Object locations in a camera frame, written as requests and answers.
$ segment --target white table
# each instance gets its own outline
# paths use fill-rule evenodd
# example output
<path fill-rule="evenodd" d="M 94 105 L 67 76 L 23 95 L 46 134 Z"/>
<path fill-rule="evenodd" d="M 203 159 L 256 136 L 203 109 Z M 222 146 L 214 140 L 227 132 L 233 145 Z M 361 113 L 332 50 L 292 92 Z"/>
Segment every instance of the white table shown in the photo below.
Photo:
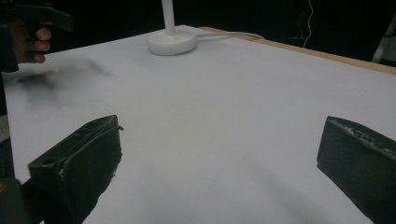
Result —
<path fill-rule="evenodd" d="M 122 161 L 85 223 L 372 223 L 316 158 L 328 116 L 396 139 L 396 76 L 237 38 L 161 57 L 146 37 L 4 75 L 21 182 L 71 132 L 117 115 Z"/>

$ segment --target person's hand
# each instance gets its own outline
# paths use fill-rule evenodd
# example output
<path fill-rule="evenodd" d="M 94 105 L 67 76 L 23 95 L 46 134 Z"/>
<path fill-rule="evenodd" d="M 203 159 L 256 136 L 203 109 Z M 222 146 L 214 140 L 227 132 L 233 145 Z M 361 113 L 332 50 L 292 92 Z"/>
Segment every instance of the person's hand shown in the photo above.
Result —
<path fill-rule="evenodd" d="M 46 61 L 44 52 L 50 49 L 51 32 L 41 27 L 31 37 L 23 21 L 13 21 L 8 25 L 14 41 L 14 55 L 18 63 L 43 63 Z"/>

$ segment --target dark background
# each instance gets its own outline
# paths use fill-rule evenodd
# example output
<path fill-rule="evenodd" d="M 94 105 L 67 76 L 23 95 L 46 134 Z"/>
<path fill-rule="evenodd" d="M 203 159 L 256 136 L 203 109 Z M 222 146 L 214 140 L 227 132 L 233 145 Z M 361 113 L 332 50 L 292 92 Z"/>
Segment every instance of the dark background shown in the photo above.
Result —
<path fill-rule="evenodd" d="M 371 61 L 396 12 L 395 0 L 311 0 L 312 35 L 305 47 Z M 72 14 L 75 32 L 57 28 L 50 52 L 141 35 L 164 28 L 161 0 L 97 2 L 58 0 Z M 174 0 L 176 25 L 250 32 L 302 47 L 309 35 L 308 0 Z"/>

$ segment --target white lamp base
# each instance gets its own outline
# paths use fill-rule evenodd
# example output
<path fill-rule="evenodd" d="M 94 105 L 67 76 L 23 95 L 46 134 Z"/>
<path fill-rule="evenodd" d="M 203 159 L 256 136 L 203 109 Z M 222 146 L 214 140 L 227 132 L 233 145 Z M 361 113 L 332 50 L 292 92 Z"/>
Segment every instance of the white lamp base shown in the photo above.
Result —
<path fill-rule="evenodd" d="M 170 56 L 195 49 L 197 39 L 196 35 L 189 31 L 176 30 L 174 35 L 159 31 L 148 36 L 147 45 L 153 54 Z"/>

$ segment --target cable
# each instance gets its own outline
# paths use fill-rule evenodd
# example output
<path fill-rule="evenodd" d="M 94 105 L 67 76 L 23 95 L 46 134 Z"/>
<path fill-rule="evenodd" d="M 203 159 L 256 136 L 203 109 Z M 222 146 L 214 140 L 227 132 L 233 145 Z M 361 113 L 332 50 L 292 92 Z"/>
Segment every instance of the cable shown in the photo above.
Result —
<path fill-rule="evenodd" d="M 199 35 L 197 35 L 197 37 L 213 36 L 213 35 L 250 35 L 250 36 L 257 37 L 259 39 L 265 39 L 261 35 L 255 35 L 255 34 L 252 34 L 252 33 L 244 33 L 244 32 L 223 32 L 223 33 L 199 34 Z"/>
<path fill-rule="evenodd" d="M 311 31 L 311 18 L 312 18 L 312 15 L 314 15 L 314 9 L 312 8 L 311 0 L 308 0 L 308 3 L 309 3 L 309 6 L 311 7 L 311 15 L 310 15 L 309 18 L 308 18 L 308 23 L 307 23 L 307 25 L 308 25 L 309 35 L 308 35 L 308 37 L 306 38 L 306 40 L 305 40 L 305 42 L 304 42 L 304 45 L 303 45 L 303 48 L 304 48 L 304 49 L 305 49 L 306 42 L 308 41 L 309 37 L 311 37 L 311 35 L 312 35 L 312 31 Z"/>

